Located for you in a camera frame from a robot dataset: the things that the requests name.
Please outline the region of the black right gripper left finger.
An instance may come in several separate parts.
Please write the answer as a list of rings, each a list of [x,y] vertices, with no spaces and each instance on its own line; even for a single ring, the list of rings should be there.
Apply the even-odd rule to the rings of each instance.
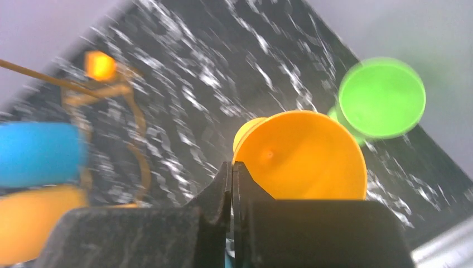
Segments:
[[[224,267],[231,164],[182,207],[79,208],[54,228],[34,267]]]

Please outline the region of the blue plastic goblet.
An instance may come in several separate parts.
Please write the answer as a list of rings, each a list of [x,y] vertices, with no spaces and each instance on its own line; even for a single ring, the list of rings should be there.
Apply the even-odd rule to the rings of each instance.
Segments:
[[[1,186],[26,188],[75,181],[88,146],[79,129],[65,122],[1,124]]]

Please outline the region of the yellow plastic wine glass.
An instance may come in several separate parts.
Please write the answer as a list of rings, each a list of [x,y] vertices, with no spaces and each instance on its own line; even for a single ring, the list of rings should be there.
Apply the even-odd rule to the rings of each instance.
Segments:
[[[87,207],[75,186],[48,186],[1,197],[1,265],[38,257],[52,229],[68,211]]]

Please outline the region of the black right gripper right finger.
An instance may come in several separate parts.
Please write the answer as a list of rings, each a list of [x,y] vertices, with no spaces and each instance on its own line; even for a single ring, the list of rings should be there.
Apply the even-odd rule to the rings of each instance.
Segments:
[[[276,200],[232,168],[235,267],[414,267],[397,217],[365,200]]]

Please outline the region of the orange plastic goblet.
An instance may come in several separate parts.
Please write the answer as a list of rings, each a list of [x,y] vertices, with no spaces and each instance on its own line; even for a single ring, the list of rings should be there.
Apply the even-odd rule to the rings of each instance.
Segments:
[[[368,172],[348,130],[313,111],[258,117],[241,126],[233,162],[275,199],[366,198]]]

